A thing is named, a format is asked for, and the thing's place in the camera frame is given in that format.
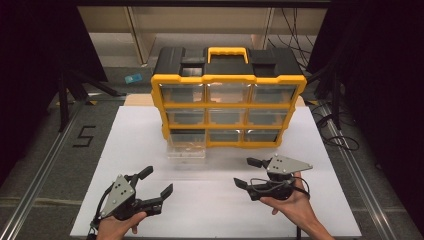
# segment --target electrical cable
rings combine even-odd
[[[343,149],[348,150],[348,151],[356,151],[356,150],[358,150],[359,147],[360,147],[360,144],[359,144],[358,141],[356,141],[352,137],[349,137],[349,136],[335,136],[335,137],[327,138],[327,137],[324,136],[324,134],[322,133],[322,129],[327,126],[327,121],[329,119],[331,119],[331,114],[329,114],[329,115],[321,118],[318,122],[316,122],[316,125],[317,125],[317,128],[318,128],[318,132],[319,132],[319,134],[320,134],[320,136],[321,136],[324,144],[327,144],[329,146],[340,147],[340,148],[343,148]],[[343,142],[341,144],[339,144],[339,143],[333,142],[332,140],[342,140]],[[346,143],[347,143],[346,140],[352,141],[356,146],[355,147],[347,147],[346,146]]]
[[[306,39],[308,39],[309,43],[311,44],[312,47],[314,47],[314,44],[312,43],[311,39],[309,39],[308,35],[305,35]]]
[[[297,8],[294,8],[294,14],[293,14],[293,17],[294,17],[294,19],[293,19],[293,22],[294,23],[293,24],[294,24],[294,26],[293,26],[293,29],[290,26],[290,23],[289,23],[289,21],[287,19],[287,16],[286,16],[283,8],[281,8],[281,12],[283,13],[283,17],[284,17],[284,19],[286,21],[286,24],[287,24],[287,26],[289,28],[289,31],[291,33],[291,38],[290,38],[289,46],[291,46],[291,40],[294,39],[294,41],[296,42],[296,44],[298,46],[300,57],[301,57],[304,65],[307,65],[308,64],[308,61],[307,61],[305,55],[303,54],[303,51],[302,51],[302,48],[300,47],[299,39],[298,39],[298,36],[297,36]]]

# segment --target small clear container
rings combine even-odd
[[[205,158],[206,137],[204,129],[171,130],[168,138],[168,158]]]
[[[203,84],[159,84],[164,103],[203,102]]]
[[[230,129],[210,129],[210,142],[239,142],[241,138],[241,130]]]
[[[247,114],[248,125],[280,126],[287,116],[287,109],[249,109]]]
[[[276,142],[280,130],[278,129],[252,129],[245,130],[245,142]]]
[[[215,82],[207,85],[208,102],[245,103],[250,84]]]
[[[210,108],[210,124],[242,124],[245,109],[240,108]]]
[[[203,124],[204,108],[168,108],[166,109],[169,124]]]
[[[252,103],[290,103],[296,85],[255,84]]]

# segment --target black cable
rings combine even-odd
[[[309,43],[311,44],[312,47],[314,47],[314,44],[312,43],[311,39],[309,39],[308,35],[305,35],[306,39],[308,39]]]
[[[302,49],[301,47],[300,47],[300,43],[299,43],[299,36],[298,36],[298,34],[297,34],[297,8],[294,8],[293,9],[293,32],[295,33],[295,39],[296,39],[296,43],[297,43],[297,46],[299,47],[299,49]],[[305,60],[305,62],[306,62],[306,64],[305,65],[307,65],[307,64],[309,64],[309,62],[308,62],[308,60],[306,59],[306,57],[305,57],[305,54],[303,53],[303,51],[301,51],[300,52],[300,55],[303,57],[303,59]]]
[[[280,40],[280,42],[281,42],[282,44],[286,45],[287,47],[289,47],[289,48],[291,48],[291,49],[294,49],[294,50],[297,50],[297,51],[302,51],[302,52],[304,52],[304,53],[311,54],[311,52],[309,52],[309,51],[306,51],[306,50],[303,50],[303,49],[299,49],[299,48],[296,48],[296,47],[290,46],[289,44],[285,43],[285,42],[283,41],[283,39],[281,39],[280,35],[277,35],[277,37],[278,37],[278,39]]]
[[[274,43],[271,42],[271,40],[268,38],[268,42],[274,47],[276,48],[276,46],[274,45]]]
[[[327,144],[329,146],[340,147],[340,148],[343,148],[343,149],[348,150],[348,151],[356,151],[356,150],[358,150],[359,147],[360,147],[360,145],[359,145],[358,141],[356,141],[352,137],[349,137],[349,136],[335,136],[335,137],[327,138],[327,137],[324,136],[324,134],[322,133],[322,129],[327,126],[327,121],[329,119],[331,119],[331,117],[332,117],[332,115],[329,114],[329,115],[321,118],[318,122],[316,122],[316,125],[317,125],[317,128],[318,128],[318,132],[319,132],[319,134],[320,134],[320,136],[321,136],[324,144]],[[337,139],[338,140],[342,140],[343,142],[340,144],[340,143],[336,143],[336,142],[333,142],[332,141],[332,140],[337,140]],[[346,146],[346,144],[347,144],[347,141],[346,140],[352,141],[353,143],[355,143],[356,146],[355,147],[347,147]]]
[[[283,13],[283,17],[284,17],[284,19],[285,19],[285,21],[287,23],[287,26],[288,26],[288,28],[290,30],[290,33],[291,33],[291,38],[290,38],[289,46],[291,44],[291,40],[294,39],[295,42],[296,42],[296,44],[297,44],[297,46],[298,46],[298,48],[299,48],[299,54],[300,54],[300,56],[302,58],[302,61],[304,62],[305,65],[307,65],[308,63],[306,63],[306,62],[308,62],[308,61],[306,60],[306,57],[303,54],[302,48],[300,47],[300,44],[299,44],[299,39],[297,37],[297,8],[294,8],[294,19],[293,19],[293,21],[294,21],[294,28],[293,29],[290,26],[290,23],[289,23],[289,21],[287,19],[286,14],[284,13],[284,9],[283,8],[281,8],[281,12]]]

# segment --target wrist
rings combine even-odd
[[[311,221],[304,229],[309,237],[314,240],[333,240],[334,238],[330,235],[327,229],[317,220]]]

